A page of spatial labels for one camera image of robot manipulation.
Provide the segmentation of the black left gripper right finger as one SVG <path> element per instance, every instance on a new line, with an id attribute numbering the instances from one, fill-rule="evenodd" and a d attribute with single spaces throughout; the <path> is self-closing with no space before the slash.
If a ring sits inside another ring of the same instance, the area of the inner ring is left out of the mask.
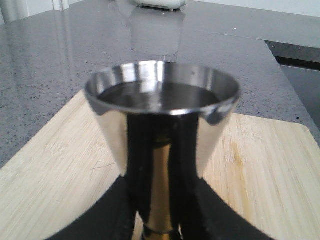
<path id="1" fill-rule="evenodd" d="M 204 179 L 196 182 L 180 217 L 184 240 L 271 240 L 246 221 L 209 186 Z"/>

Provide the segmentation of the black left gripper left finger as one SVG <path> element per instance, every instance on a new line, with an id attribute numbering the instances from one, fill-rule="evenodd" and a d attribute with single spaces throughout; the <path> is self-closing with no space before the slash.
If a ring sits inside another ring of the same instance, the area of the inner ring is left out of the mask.
<path id="1" fill-rule="evenodd" d="M 131 240 L 133 205 L 122 177 L 83 215 L 50 240 Z"/>

